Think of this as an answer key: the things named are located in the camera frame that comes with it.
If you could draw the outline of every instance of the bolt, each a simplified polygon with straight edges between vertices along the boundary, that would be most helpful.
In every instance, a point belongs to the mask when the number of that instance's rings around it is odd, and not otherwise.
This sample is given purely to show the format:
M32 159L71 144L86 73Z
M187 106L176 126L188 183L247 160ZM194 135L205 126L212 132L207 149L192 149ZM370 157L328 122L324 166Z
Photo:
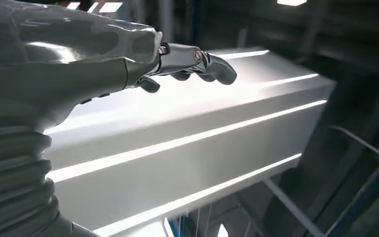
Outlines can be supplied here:
M168 50L166 49L166 47L164 47L164 46L159 47L159 54L160 55L164 55L167 53L168 53Z
M199 49L194 50L194 59L198 63L202 61L202 52L201 52L201 50L199 50Z

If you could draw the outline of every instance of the robotic arm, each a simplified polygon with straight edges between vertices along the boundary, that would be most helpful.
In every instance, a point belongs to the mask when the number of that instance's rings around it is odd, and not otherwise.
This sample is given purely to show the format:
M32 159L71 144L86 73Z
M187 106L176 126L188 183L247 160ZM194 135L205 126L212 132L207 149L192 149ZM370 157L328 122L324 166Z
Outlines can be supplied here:
M96 237L59 212L43 131L92 98L133 87L154 93L150 76L191 73L236 78L223 59L161 42L150 26L0 0L0 237Z

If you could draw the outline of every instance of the silver metal surface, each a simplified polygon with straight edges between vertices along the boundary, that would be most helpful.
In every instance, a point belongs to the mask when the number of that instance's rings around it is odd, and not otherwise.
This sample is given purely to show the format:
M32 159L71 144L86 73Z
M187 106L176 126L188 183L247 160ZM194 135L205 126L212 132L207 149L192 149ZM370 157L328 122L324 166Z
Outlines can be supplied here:
M158 93L96 99L46 131L67 217L118 236L296 166L334 83L263 49L222 53L233 85L155 77Z

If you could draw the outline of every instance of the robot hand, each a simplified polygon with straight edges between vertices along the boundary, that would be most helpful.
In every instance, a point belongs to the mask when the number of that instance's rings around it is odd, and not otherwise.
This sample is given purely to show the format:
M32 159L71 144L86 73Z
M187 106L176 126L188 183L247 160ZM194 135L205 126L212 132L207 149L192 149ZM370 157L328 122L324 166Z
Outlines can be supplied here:
M153 72L141 77L135 87L141 87L149 93L155 93L160 85L152 80L151 75L171 75L175 79L185 81L191 73L207 82L218 82L230 85L236 79L236 72L223 59L216 55L201 51L198 47L176 43L162 43L159 47L160 63Z
M150 76L190 73L223 84L236 78L224 60L161 43L150 26L0 0L0 237L96 237L59 212L43 131L92 98L131 87L156 92Z

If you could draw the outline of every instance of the light strip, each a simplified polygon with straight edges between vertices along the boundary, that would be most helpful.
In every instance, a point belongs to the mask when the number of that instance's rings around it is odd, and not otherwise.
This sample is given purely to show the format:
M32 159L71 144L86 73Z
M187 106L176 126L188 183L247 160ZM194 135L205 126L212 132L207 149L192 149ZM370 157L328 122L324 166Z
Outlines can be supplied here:
M281 79L281 80L261 82L261 83L255 84L255 85L248 84L248 85L235 85L235 86L237 87L236 91L239 91L239 90L245 90L246 91L246 90L252 90L252 89L256 89L256 88L262 89L262 88L268 88L268 87L272 87L272 86L276 86L276 85L286 84L289 82L313 78L313 77L316 77L318 75L319 74L310 74L310 75L305 75L305 76L300 76L300 77L295 77L295 78L287 78L287 79ZM225 97L229 97L229 95L231 95L231 93L224 93L224 94L225 94ZM68 131L68 130L72 130L72 129L76 129L76 128L80 128L80 127L93 126L96 124L112 122L112 121L117 120L123 114L124 113L118 114L118 112L117 113L102 112L102 113L95 113L95 114L91 114L91 115L87 115L87 116L79 116L76 118L69 118L64 123L44 131L44 134L49 135L52 133Z
M298 81L298 80L304 80L304 79L308 79L308 78L313 78L313 77L317 77L318 75L319 74L310 74L310 75L301 76L301 77L295 77L295 78L287 78L287 79L282 79L282 80L267 81L267 82L261 83L260 84L260 88L267 88L267 87L281 85L281 84L285 84L285 83L289 83L289 82L294 82L294 81Z
M123 5L122 2L106 2L99 12L116 12L121 5Z
M80 5L80 2L74 1L71 2L66 8L75 10Z
M169 221L167 218L163 221L163 226L165 227L166 234L168 237L174 237L174 233L172 232L171 225L169 224Z
M90 7L90 9L88 10L88 12L89 13L92 13L94 10L95 10L95 8L98 6L98 3L97 2L94 2L93 4L92 4L92 6Z
M261 50L261 51L245 52L245 53L220 54L218 56L223 58L223 59L233 59L233 58L245 58L245 57L264 55L268 52L269 52L269 50Z
M258 118L253 118L253 119L246 120L243 122L234 123L228 126L219 127L216 129L208 130L208 131L197 133L194 135L174 139L171 141L155 144L148 147L139 148L136 150L116 154L116 155L105 157L105 158L100 158L100 159L95 159L95 160L80 163L80 164L75 164L69 167L51 171L47 174L47 177L51 178L55 183L60 182L63 180L78 177L80 175L91 173L100 169L104 169L104 168L108 168L114 165L125 163L127 161L131 161L131 160L146 157L155 153L163 152L163 151L166 151L175 147L179 147L191 142L195 142L195 141L199 141L208 137L216 136L216 135L219 135L228 131L232 131L238 128L256 124L258 122L273 119L273 118L290 114L296 111L305 110L307 108L321 105L324 103L326 103L326 100L319 100L319 101L312 102L309 104L294 107L288 110L279 111L273 114L261 116Z
M101 227L99 229L94 230L94 232L97 235L100 235L101 237L109 237L109 236L115 235L121 231L128 229L128 228L131 228L131 227L136 226L138 224L144 223L146 221L149 221L149 220L156 218L156 217L159 217L161 215L165 215L166 213L173 211L179 207L188 205L188 204L190 204L190 203L192 203L192 202L194 202L200 198L207 197L207 196L209 196L209 195L211 195L217 191L223 190L227 187L230 187L232 185L240 183L240 182L242 182L248 178L254 177L255 175L263 173L269 169L272 169L272 168L277 167L279 165L282 165L284 163L295 160L295 159L299 158L300 156L302 156L301 153L296 154L292 157L288 157L286 159L280 160L278 162L275 162L273 164L270 164L270 165L265 166L263 168L260 168L258 170L252 171L250 173L244 174L242 176L239 176L239 177L234 178L232 180L226 181L224 183L218 184L218 185L213 186L211 188L202 190L200 192L197 192L197 193L191 194L189 196L177 199L175 201L164 204L162 206L155 207L153 209L147 210L147 211L139 213L137 215L134 215L134 216L125 218L123 220L114 222L112 224L109 224L107 226Z

